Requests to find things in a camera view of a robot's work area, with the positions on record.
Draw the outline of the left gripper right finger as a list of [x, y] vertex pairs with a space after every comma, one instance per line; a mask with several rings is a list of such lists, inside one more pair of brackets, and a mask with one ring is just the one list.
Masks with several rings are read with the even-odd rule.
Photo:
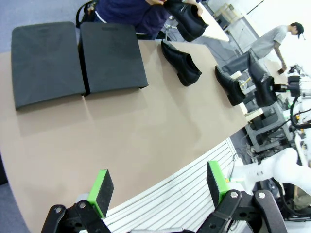
[[233, 222], [244, 221], [252, 233], [288, 233], [272, 193], [259, 190], [253, 195], [229, 189], [217, 161], [207, 162], [207, 184], [215, 210], [198, 233], [229, 233]]

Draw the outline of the black cabinet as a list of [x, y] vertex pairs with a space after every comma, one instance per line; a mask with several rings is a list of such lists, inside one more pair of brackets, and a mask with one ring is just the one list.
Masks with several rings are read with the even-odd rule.
[[3, 165], [3, 161], [2, 161], [2, 157], [0, 154], [0, 185], [6, 184], [8, 183], [8, 179], [6, 176], [6, 172], [4, 169], [4, 165]]

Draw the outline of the black bag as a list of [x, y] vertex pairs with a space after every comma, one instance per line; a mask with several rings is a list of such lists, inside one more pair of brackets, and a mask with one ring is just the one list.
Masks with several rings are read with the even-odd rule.
[[[81, 24], [84, 22], [93, 22], [95, 19], [95, 8], [99, 0], [91, 0], [85, 4], [83, 4], [77, 11], [76, 13], [76, 28], [80, 28]], [[81, 20], [80, 18], [80, 13], [83, 11], [83, 17]]]

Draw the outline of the man in grey shirt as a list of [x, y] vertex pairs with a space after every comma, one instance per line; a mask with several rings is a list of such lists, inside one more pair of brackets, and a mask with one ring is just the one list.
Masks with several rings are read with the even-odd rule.
[[302, 24], [294, 22], [290, 25], [280, 25], [271, 29], [256, 41], [254, 41], [247, 52], [224, 65], [222, 67], [222, 71], [228, 73], [229, 75], [232, 75], [237, 71], [243, 72], [248, 69], [248, 57], [250, 52], [253, 52], [257, 59], [262, 59], [274, 50], [281, 62], [281, 69], [278, 71], [278, 73], [284, 73], [287, 69], [287, 66], [281, 54], [280, 46], [287, 33], [299, 37], [304, 33], [304, 27]]

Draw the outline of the person's left hand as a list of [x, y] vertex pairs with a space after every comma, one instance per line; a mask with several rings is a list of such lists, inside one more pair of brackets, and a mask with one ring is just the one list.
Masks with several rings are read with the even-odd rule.
[[202, 16], [203, 9], [196, 0], [181, 0], [182, 3], [195, 5], [197, 7], [197, 14], [199, 17]]

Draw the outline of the white slotted base plate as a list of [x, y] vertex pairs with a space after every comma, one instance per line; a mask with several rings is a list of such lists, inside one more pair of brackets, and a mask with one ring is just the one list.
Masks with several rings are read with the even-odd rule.
[[206, 182], [207, 161], [217, 161], [229, 175], [237, 158], [227, 138], [173, 175], [109, 210], [104, 223], [112, 233], [168, 228], [195, 232], [214, 211]]

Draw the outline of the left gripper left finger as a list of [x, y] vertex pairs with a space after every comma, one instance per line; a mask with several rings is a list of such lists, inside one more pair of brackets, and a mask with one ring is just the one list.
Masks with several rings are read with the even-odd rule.
[[57, 204], [49, 209], [41, 233], [111, 233], [103, 219], [113, 191], [109, 170], [100, 170], [87, 199], [70, 208]]

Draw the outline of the person in purple jacket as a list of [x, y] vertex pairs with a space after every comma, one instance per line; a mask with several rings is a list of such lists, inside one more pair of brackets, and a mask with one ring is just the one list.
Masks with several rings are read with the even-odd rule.
[[155, 40], [170, 16], [163, 5], [145, 0], [99, 0], [95, 14], [95, 22], [132, 25], [140, 40]]

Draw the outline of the light wooden rack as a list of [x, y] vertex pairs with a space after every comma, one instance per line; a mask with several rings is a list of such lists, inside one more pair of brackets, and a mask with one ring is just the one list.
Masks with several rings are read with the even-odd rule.
[[225, 31], [230, 25], [233, 25], [240, 18], [242, 13], [237, 10], [232, 4], [225, 3], [214, 14], [213, 18], [223, 31]]

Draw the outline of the black leather dress shoe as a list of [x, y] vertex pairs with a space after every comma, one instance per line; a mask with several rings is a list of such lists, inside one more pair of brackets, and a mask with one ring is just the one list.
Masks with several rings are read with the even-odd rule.
[[252, 50], [248, 55], [248, 72], [255, 85], [255, 98], [258, 107], [268, 107], [277, 101], [273, 90], [274, 78], [260, 65]]
[[178, 22], [177, 29], [184, 40], [192, 42], [201, 37], [209, 26], [198, 15], [198, 7], [181, 0], [167, 0], [164, 8]]
[[195, 65], [189, 53], [177, 50], [169, 41], [161, 41], [161, 50], [166, 60], [173, 66], [183, 86], [190, 86], [198, 81], [202, 72]]
[[242, 103], [246, 95], [241, 90], [238, 80], [232, 79], [230, 76], [223, 73], [218, 66], [215, 66], [214, 72], [218, 83], [226, 92], [230, 104], [236, 106]]

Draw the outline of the white table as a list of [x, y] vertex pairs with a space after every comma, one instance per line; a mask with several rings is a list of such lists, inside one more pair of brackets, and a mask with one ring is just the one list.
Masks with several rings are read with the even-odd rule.
[[219, 26], [213, 16], [208, 12], [208, 10], [204, 7], [204, 5], [202, 3], [198, 3], [198, 5], [202, 9], [201, 18], [208, 25], [202, 36], [229, 42], [229, 38], [226, 33], [222, 30], [222, 28]]

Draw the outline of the grey metal cart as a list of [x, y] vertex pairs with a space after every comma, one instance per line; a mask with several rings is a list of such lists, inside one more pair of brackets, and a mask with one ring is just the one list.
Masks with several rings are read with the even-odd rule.
[[245, 127], [252, 148], [256, 153], [280, 146], [294, 144], [294, 134], [290, 131], [288, 122], [278, 103], [264, 107], [263, 113]]

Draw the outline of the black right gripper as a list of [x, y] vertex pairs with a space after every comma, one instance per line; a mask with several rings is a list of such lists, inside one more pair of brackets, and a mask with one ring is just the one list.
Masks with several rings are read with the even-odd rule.
[[287, 90], [290, 91], [292, 97], [299, 97], [301, 95], [299, 75], [288, 76], [288, 85], [285, 84], [273, 85], [274, 92], [287, 92]]

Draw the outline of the black shoe stand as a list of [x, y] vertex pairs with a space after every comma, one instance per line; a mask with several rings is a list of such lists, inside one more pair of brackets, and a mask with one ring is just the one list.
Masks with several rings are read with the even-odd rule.
[[148, 86], [132, 25], [82, 23], [79, 56], [86, 95]]
[[84, 94], [75, 25], [67, 21], [14, 28], [11, 71], [16, 109]]

